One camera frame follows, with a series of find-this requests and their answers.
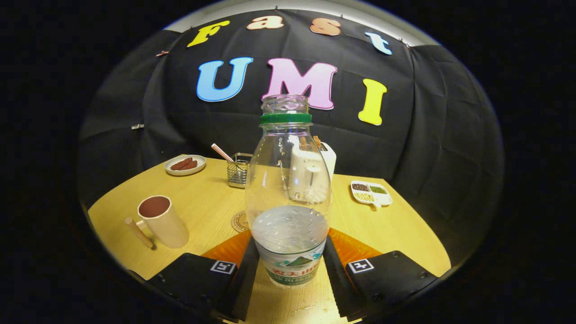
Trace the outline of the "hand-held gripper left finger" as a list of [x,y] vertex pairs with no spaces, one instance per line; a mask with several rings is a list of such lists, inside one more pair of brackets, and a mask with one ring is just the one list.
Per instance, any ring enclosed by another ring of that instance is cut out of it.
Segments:
[[183,253],[147,283],[200,316],[238,323],[247,319],[258,262],[245,230],[200,256]]

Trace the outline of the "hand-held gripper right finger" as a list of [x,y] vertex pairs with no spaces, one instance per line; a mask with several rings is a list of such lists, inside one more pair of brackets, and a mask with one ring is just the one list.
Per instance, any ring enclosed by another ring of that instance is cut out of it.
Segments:
[[398,250],[382,253],[332,228],[323,258],[339,315],[348,321],[392,315],[438,280]]

